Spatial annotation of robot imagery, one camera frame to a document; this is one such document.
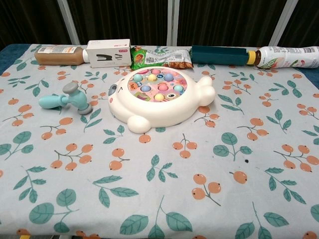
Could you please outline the light blue toy hammer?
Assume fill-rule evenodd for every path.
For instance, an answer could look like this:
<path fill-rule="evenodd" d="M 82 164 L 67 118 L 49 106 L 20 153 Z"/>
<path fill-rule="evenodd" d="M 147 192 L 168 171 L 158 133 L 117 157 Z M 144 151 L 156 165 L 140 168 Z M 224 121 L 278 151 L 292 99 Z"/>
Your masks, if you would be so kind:
<path fill-rule="evenodd" d="M 78 84 L 75 82 L 68 83 L 62 89 L 67 95 L 51 95 L 39 99 L 39 105 L 44 109 L 52 109 L 58 106 L 65 107 L 68 104 L 77 108 L 80 115 L 87 115 L 92 112 L 92 106 L 87 102 L 86 95 L 78 90 Z"/>

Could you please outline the white whack-a-mole toy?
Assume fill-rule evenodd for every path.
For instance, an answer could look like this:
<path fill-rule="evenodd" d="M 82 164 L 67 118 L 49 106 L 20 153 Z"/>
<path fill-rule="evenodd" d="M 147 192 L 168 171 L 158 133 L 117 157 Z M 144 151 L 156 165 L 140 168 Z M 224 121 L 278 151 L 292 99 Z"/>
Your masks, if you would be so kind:
<path fill-rule="evenodd" d="M 169 127 L 190 118 L 214 101 L 211 77 L 194 81 L 169 67 L 145 67 L 120 78 L 108 90 L 109 109 L 134 133 Z"/>

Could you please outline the floral orange berry tablecloth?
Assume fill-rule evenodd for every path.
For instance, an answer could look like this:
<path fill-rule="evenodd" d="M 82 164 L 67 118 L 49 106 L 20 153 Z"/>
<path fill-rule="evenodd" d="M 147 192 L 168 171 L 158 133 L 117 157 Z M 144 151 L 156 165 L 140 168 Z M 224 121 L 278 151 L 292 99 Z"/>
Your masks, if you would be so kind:
<path fill-rule="evenodd" d="M 134 134 L 107 92 L 129 67 L 0 75 L 0 239 L 319 239 L 319 90 L 297 69 L 195 65 L 216 100 Z M 78 84 L 93 110 L 44 109 Z"/>

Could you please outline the green snack bag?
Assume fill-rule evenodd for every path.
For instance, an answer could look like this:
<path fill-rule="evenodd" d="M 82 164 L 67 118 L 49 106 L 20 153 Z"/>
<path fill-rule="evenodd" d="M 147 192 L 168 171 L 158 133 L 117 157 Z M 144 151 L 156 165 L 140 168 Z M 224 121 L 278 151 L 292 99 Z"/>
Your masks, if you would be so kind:
<path fill-rule="evenodd" d="M 132 70 L 157 66 L 174 69 L 193 68 L 190 53 L 186 49 L 169 50 L 159 53 L 135 46 L 131 48 L 131 59 Z"/>

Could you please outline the dark teal long box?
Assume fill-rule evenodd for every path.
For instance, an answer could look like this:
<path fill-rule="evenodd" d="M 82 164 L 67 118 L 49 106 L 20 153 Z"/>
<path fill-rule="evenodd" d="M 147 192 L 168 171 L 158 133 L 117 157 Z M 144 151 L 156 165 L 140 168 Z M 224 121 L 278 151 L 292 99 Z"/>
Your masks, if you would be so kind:
<path fill-rule="evenodd" d="M 243 66 L 248 62 L 245 48 L 198 46 L 191 47 L 191 60 L 196 64 Z"/>

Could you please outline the white stapler box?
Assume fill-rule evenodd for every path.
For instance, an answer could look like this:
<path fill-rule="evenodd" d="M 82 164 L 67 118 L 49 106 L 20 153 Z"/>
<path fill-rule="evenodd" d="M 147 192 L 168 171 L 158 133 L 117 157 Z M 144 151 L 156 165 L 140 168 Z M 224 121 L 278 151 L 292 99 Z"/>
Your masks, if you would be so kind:
<path fill-rule="evenodd" d="M 86 52 L 92 68 L 130 66 L 130 39 L 90 40 Z"/>

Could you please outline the dark pleated backdrop curtain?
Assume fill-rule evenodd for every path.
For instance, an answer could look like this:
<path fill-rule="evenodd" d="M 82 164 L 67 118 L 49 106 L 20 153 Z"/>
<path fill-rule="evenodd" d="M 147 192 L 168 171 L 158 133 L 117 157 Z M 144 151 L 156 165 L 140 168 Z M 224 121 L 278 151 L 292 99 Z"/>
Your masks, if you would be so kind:
<path fill-rule="evenodd" d="M 81 44 L 130 39 L 165 46 L 168 0 L 67 0 Z M 266 46 L 287 0 L 180 0 L 179 46 Z M 0 50 L 10 44 L 70 44 L 57 0 L 0 0 Z M 319 46 L 319 0 L 298 0 L 279 41 Z"/>

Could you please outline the brown drink bottle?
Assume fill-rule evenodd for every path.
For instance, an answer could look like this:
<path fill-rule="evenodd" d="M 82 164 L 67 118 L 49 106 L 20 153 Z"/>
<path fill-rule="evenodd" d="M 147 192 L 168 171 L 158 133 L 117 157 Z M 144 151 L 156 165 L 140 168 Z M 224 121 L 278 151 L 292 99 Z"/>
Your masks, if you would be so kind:
<path fill-rule="evenodd" d="M 81 65 L 89 63 L 85 49 L 78 46 L 43 46 L 34 54 L 39 65 Z"/>

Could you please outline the white-label bottle with yellow cap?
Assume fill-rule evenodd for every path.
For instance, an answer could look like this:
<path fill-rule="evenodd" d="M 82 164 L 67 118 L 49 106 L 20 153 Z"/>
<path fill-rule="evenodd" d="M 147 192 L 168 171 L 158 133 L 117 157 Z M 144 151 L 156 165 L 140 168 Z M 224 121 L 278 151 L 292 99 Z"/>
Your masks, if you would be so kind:
<path fill-rule="evenodd" d="M 265 46 L 257 51 L 248 51 L 247 64 L 260 69 L 317 68 L 319 46 L 303 48 Z"/>

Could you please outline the silver metal partition post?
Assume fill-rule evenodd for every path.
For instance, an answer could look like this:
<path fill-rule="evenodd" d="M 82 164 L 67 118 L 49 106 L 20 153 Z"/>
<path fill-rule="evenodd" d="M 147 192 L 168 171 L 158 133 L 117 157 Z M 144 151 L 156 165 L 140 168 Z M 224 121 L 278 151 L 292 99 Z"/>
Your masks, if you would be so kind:
<path fill-rule="evenodd" d="M 292 13 L 295 10 L 299 0 L 286 0 L 285 6 L 282 10 L 279 20 L 277 21 L 276 27 L 272 34 L 272 37 L 268 43 L 269 46 L 277 46 L 286 26 L 291 18 Z"/>
<path fill-rule="evenodd" d="M 177 46 L 180 0 L 167 0 L 167 46 Z"/>
<path fill-rule="evenodd" d="M 60 12 L 62 14 L 64 24 L 66 26 L 69 38 L 73 45 L 80 45 L 77 30 L 74 24 L 74 20 L 70 11 L 70 7 L 67 0 L 57 0 Z"/>

